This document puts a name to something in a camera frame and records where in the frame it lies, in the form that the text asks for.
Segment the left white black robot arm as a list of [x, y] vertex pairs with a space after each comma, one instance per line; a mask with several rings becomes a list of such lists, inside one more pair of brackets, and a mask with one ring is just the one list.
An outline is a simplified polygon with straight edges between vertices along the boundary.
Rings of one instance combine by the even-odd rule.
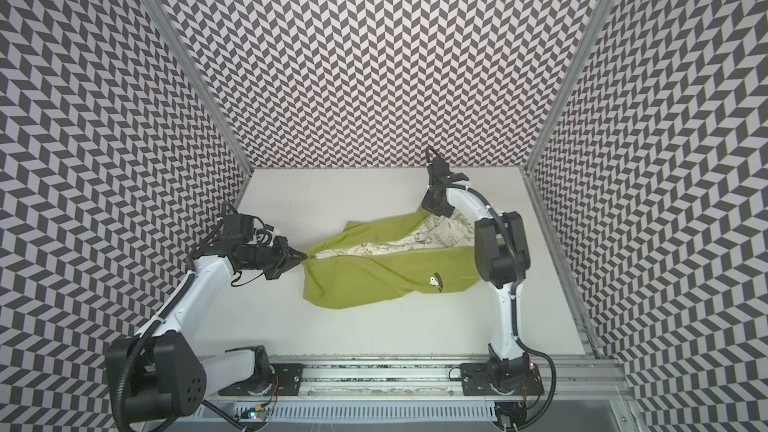
[[120, 431], [153, 423], [165, 431], [200, 407], [240, 431], [266, 422], [282, 397], [298, 394], [299, 363], [273, 364], [262, 345], [236, 347], [202, 360], [189, 341], [219, 293], [236, 286], [245, 270], [266, 280], [306, 261], [260, 218], [225, 212], [188, 253], [186, 271], [159, 310], [133, 335], [105, 352], [111, 411]]

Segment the right aluminium corner post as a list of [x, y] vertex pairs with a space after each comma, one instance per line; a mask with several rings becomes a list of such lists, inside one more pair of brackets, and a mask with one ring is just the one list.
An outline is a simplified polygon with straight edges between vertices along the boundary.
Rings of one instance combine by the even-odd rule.
[[575, 50], [572, 61], [566, 71], [562, 84], [555, 95], [552, 107], [543, 123], [542, 129], [534, 143], [524, 170], [531, 175], [541, 160], [549, 141], [551, 140], [557, 125], [565, 111], [571, 95], [583, 74], [590, 54], [597, 44], [600, 33], [608, 20], [616, 0], [597, 0], [584, 31], [582, 38]]

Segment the aluminium front mounting rail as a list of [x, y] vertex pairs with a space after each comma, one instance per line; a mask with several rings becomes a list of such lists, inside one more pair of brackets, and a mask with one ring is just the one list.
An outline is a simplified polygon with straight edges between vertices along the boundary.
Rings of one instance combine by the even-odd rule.
[[192, 366], [171, 367], [163, 372], [148, 366], [140, 385], [156, 384], [163, 393], [176, 392], [182, 405], [193, 405], [207, 397], [222, 397], [218, 392], [254, 375], [267, 375], [277, 363], [301, 363], [303, 379], [298, 396], [323, 400], [384, 400], [460, 398], [489, 401], [527, 401], [542, 403], [547, 397], [559, 400], [633, 399], [634, 395], [617, 362], [587, 356], [557, 356], [552, 364], [536, 357], [532, 365], [540, 372], [541, 396], [465, 396], [460, 385], [459, 365], [486, 363], [478, 356], [466, 357], [343, 357], [288, 356], [264, 357], [251, 362], [241, 358], [243, 369], [226, 366], [220, 356], [195, 361]]

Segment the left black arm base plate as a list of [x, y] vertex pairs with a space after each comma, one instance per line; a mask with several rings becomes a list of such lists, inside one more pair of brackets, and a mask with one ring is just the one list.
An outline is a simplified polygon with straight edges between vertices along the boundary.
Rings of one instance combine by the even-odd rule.
[[218, 392], [222, 397], [270, 398], [298, 396], [304, 365], [301, 363], [277, 363], [270, 366], [267, 375], [254, 375], [234, 383]]

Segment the aluminium corner post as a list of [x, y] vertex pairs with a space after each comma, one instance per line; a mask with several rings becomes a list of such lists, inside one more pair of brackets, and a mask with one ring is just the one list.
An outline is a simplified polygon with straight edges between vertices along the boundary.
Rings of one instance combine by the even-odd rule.
[[215, 125], [222, 140], [233, 154], [235, 161], [245, 171], [247, 176], [252, 174], [252, 167], [247, 154], [240, 145], [239, 140], [232, 131], [225, 114], [220, 109], [210, 88], [196, 67], [186, 45], [171, 21], [170, 16], [161, 4], [160, 0], [139, 0], [149, 15], [152, 23], [162, 39], [167, 44], [171, 54], [176, 59], [179, 67], [189, 81], [203, 105], [204, 111]]
[[584, 31], [582, 38], [575, 50], [572, 61], [566, 71], [562, 84], [555, 95], [552, 107], [543, 123], [542, 129], [534, 143], [524, 170], [531, 175], [541, 160], [549, 141], [551, 140], [557, 125], [565, 111], [571, 95], [583, 74], [590, 54], [597, 44], [600, 33], [608, 20], [616, 0], [597, 0]]

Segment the small green circuit board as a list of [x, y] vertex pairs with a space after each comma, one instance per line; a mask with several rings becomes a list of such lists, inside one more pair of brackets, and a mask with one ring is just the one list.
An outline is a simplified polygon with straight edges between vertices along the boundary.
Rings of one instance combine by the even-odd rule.
[[240, 413], [242, 420], [265, 422], [268, 419], [268, 411], [261, 406], [244, 409]]

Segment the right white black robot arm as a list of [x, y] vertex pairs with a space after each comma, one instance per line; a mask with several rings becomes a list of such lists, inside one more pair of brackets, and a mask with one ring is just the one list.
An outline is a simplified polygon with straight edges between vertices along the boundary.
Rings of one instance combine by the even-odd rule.
[[498, 211], [435, 148], [428, 147], [424, 155], [428, 188], [422, 208], [446, 218], [459, 212], [474, 227], [475, 266], [492, 288], [499, 319], [489, 344], [488, 380], [494, 391], [508, 395], [515, 381], [531, 371], [530, 351], [520, 334], [521, 296], [531, 266], [524, 221], [517, 212]]

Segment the left aluminium corner post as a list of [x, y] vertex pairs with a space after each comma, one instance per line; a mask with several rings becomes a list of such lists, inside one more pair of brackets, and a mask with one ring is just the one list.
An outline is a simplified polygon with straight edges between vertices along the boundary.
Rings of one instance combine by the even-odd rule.
[[139, 0], [149, 15], [152, 23], [162, 39], [167, 44], [171, 54], [176, 59], [179, 67], [189, 81], [203, 105], [204, 111], [215, 125], [222, 140], [233, 154], [235, 161], [245, 171], [247, 176], [252, 174], [252, 167], [247, 154], [240, 145], [239, 140], [232, 131], [225, 114], [220, 109], [210, 88], [196, 67], [186, 45], [171, 21], [170, 16], [161, 4], [160, 0]]

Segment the lime green zip jacket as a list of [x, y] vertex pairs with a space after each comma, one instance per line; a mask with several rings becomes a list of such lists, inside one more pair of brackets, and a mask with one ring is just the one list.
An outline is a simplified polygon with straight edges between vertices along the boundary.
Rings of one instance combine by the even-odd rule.
[[347, 309], [412, 292], [463, 292], [480, 280], [474, 224], [422, 208], [344, 229], [304, 250], [303, 298], [318, 307]]

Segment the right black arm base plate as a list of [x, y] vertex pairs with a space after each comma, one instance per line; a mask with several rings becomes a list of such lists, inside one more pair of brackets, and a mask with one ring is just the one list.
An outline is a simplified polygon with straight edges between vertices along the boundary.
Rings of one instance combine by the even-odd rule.
[[544, 384], [535, 365], [509, 372], [490, 371], [487, 363], [459, 365], [460, 385], [465, 396], [541, 396]]

